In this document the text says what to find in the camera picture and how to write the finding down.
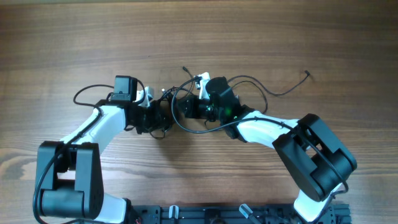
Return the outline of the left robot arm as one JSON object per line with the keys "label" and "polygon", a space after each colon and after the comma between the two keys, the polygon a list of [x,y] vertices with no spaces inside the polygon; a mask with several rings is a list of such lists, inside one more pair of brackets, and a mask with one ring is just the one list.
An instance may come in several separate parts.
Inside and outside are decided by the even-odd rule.
{"label": "left robot arm", "polygon": [[33,214],[65,218],[68,223],[142,223],[131,201],[104,192],[100,155],[122,131],[138,134],[172,127],[173,119],[153,100],[142,82],[118,75],[107,98],[92,104],[92,115],[59,141],[44,141],[37,151]]}

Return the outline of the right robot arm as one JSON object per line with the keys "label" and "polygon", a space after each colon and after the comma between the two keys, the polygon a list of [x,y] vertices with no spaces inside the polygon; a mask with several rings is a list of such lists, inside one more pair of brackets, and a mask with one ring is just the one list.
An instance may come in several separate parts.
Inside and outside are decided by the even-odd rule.
{"label": "right robot arm", "polygon": [[307,223],[316,223],[331,200],[348,191],[357,168],[352,153],[315,114],[302,119],[266,116],[239,102],[225,77],[195,79],[199,95],[175,102],[186,118],[219,121],[232,139],[275,149],[300,189],[293,208]]}

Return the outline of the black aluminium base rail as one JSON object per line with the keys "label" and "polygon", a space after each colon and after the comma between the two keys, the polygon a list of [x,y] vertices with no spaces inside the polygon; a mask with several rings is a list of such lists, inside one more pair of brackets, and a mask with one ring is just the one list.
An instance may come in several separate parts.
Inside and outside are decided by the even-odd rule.
{"label": "black aluminium base rail", "polygon": [[305,223],[292,204],[250,206],[247,214],[238,207],[133,206],[132,223]]}

